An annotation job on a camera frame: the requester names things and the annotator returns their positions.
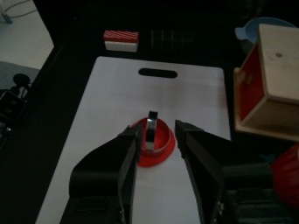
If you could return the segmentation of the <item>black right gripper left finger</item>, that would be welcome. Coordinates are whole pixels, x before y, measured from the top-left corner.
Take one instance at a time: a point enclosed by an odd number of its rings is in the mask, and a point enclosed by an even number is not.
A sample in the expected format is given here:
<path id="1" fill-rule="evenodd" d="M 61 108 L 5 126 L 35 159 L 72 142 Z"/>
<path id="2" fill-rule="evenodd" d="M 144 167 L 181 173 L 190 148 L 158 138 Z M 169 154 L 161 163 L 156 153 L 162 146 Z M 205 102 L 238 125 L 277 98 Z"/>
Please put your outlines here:
<path id="1" fill-rule="evenodd" d="M 59 224 L 132 223 L 141 138 L 141 125 L 126 127 L 78 161 Z"/>

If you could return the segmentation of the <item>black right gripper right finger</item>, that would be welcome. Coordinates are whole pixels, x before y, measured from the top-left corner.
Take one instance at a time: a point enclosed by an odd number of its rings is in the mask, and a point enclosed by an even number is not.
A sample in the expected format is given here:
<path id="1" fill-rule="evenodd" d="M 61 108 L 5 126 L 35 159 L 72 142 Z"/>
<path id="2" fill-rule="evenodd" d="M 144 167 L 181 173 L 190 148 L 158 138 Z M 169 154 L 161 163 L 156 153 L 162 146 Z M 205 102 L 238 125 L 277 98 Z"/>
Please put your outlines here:
<path id="1" fill-rule="evenodd" d="M 200 224 L 270 224 L 265 160 L 229 140 L 176 121 L 174 136 L 194 193 Z"/>

